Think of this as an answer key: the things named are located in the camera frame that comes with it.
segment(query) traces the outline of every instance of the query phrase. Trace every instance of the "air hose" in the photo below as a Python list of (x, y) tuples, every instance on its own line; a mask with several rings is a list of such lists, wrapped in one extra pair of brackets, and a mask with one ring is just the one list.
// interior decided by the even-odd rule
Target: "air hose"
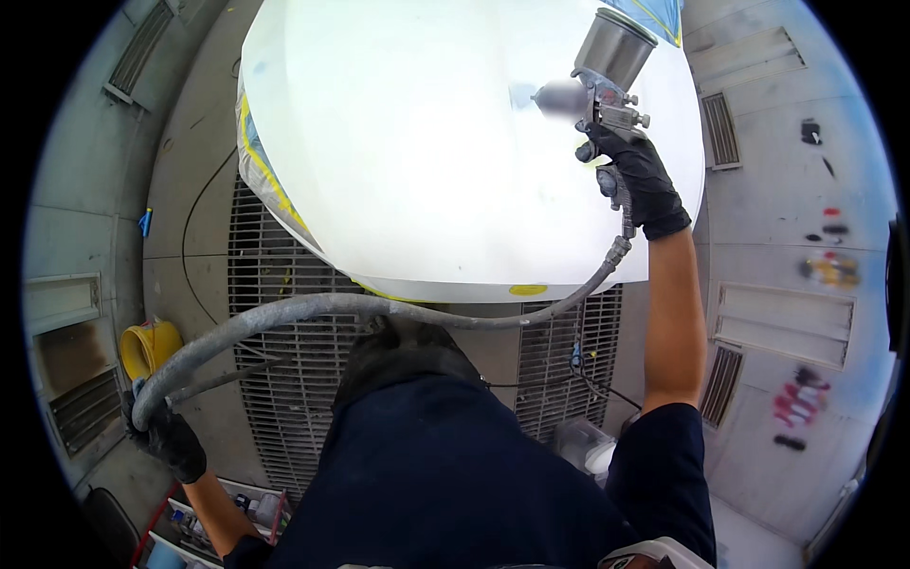
[(587, 282), (565, 299), (555, 302), (545, 309), (520, 316), (472, 318), (431, 310), (397, 300), (340, 292), (304, 294), (257, 306), (218, 324), (201, 337), (191, 341), (153, 373), (136, 397), (136, 404), (133, 407), (133, 424), (140, 431), (147, 430), (148, 418), (152, 411), (163, 402), (169, 393), (186, 387), (190, 383), (193, 371), (199, 366), (235, 343), (254, 334), (271, 330), (276, 326), (326, 314), (352, 313), (361, 316), (397, 316), (462, 330), (503, 330), (530, 326), (550, 320), (584, 300), (616, 270), (617, 265), (631, 248), (632, 244), (627, 238), (622, 235), (617, 236), (603, 259), (603, 263)]

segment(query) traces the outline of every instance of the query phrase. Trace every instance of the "gloved hand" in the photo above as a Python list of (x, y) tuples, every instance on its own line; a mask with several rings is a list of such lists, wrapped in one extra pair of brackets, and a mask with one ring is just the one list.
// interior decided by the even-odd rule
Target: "gloved hand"
[(171, 412), (162, 401), (148, 419), (148, 431), (141, 432), (133, 426), (133, 404), (136, 399), (130, 391), (120, 397), (120, 413), (126, 426), (126, 437), (140, 451), (159, 459), (183, 484), (191, 484), (206, 473), (206, 452), (187, 420)]
[(692, 220), (650, 140), (626, 142), (597, 123), (585, 125), (584, 132), (597, 148), (595, 156), (609, 156), (622, 174), (632, 198), (632, 224), (644, 237), (652, 241), (689, 227)]

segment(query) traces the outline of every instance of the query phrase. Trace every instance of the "yellow bucket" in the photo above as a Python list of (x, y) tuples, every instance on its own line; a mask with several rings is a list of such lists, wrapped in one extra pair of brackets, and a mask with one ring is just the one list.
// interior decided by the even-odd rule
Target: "yellow bucket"
[(180, 348), (180, 332), (170, 322), (130, 326), (120, 336), (120, 359), (131, 381), (148, 379)]

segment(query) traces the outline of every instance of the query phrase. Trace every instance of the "gray floor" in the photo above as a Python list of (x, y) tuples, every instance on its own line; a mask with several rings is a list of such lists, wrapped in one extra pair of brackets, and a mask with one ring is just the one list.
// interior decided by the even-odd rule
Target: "gray floor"
[[(228, 318), (227, 243), (236, 157), (220, 171), (218, 168), (236, 145), (237, 80), (231, 69), (240, 56), (243, 38), (259, 4), (249, 0), (231, 6), (230, 12), (226, 9), (201, 46), (162, 136), (149, 190), (148, 206), (154, 209), (154, 215), (143, 251), (147, 317), (174, 322), (184, 341), (210, 330), (215, 323), (213, 319), (222, 322)], [(707, 237), (701, 237), (699, 242), (706, 244)], [(707, 245), (699, 246), (699, 255), (705, 259), (700, 262), (705, 287), (707, 249)], [(625, 285), (619, 355), (613, 374), (614, 387), (637, 401), (643, 396), (647, 295), (647, 283)], [(520, 309), (519, 304), (450, 307), (452, 312), (475, 316), (506, 316), (517, 314)], [(452, 335), (487, 381), (516, 381), (517, 330), (454, 330)], [(203, 366), (195, 377), (211, 377), (235, 369), (233, 354), (225, 351)], [(495, 392), (503, 403), (514, 408), (514, 388)], [(187, 401), (180, 411), (197, 431), (209, 463), (218, 475), (245, 483), (268, 484), (236, 384)], [(634, 408), (628, 403), (612, 401), (607, 407), (606, 429), (618, 433), (619, 425), (632, 412)]]

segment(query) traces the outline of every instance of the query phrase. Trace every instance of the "paint spray gun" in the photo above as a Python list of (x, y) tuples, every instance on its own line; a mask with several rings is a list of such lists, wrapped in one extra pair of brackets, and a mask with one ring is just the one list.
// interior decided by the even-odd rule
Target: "paint spray gun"
[[(647, 138), (642, 130), (651, 124), (651, 117), (635, 110), (638, 96), (629, 88), (644, 66), (651, 51), (657, 47), (657, 36), (623, 12), (605, 6), (597, 10), (591, 29), (575, 57), (574, 79), (547, 83), (531, 100), (544, 115), (571, 117), (575, 128), (598, 123), (627, 142)], [(575, 150), (581, 162), (597, 157), (597, 148), (589, 140)], [(622, 234), (631, 239), (635, 227), (631, 217), (631, 199), (615, 166), (596, 168), (601, 193), (611, 200), (611, 208), (622, 206)]]

